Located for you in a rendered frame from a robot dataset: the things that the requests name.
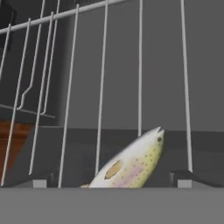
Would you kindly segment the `grey oven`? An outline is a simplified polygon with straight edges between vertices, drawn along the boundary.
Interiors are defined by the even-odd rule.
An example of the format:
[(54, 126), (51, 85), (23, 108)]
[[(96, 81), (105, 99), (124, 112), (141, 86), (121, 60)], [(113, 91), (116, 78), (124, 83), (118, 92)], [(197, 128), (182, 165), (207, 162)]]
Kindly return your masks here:
[[(104, 0), (0, 0), (0, 30)], [(95, 176), (105, 6), (78, 17), (61, 187)], [(0, 184), (21, 75), (3, 186), (60, 174), (75, 15), (0, 34)], [(139, 0), (108, 6), (99, 170), (138, 137)], [(185, 0), (192, 173), (224, 186), (224, 0)], [(164, 150), (147, 181), (169, 187), (188, 171), (180, 0), (143, 0), (142, 134), (160, 127)]]

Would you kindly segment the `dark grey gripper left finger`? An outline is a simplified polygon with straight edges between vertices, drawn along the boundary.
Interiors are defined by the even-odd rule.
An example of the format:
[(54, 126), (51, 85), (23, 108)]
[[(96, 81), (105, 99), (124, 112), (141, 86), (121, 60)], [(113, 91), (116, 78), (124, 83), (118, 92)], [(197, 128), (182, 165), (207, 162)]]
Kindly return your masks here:
[(51, 188), (58, 185), (58, 173), (56, 171), (41, 172), (28, 175), (20, 180), (8, 184), (8, 187)]

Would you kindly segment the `spotted trout fish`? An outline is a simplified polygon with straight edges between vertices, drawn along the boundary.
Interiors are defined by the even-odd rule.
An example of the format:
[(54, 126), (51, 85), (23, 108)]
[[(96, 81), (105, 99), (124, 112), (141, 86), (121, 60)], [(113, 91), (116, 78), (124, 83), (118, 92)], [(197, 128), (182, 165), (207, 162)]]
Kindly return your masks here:
[(155, 170), (163, 153), (165, 131), (149, 130), (112, 157), (80, 188), (141, 188)]

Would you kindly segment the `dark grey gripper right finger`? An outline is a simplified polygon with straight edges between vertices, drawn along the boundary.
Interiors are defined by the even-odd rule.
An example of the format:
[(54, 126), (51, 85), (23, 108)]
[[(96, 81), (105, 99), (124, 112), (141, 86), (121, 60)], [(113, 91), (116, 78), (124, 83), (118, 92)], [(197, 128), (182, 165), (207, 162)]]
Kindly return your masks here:
[(179, 182), (182, 182), (182, 181), (188, 181), (188, 182), (194, 181), (206, 186), (222, 187), (222, 184), (213, 183), (211, 181), (199, 178), (197, 175), (195, 175), (191, 171), (187, 171), (187, 170), (170, 171), (171, 186), (177, 187), (179, 185)]

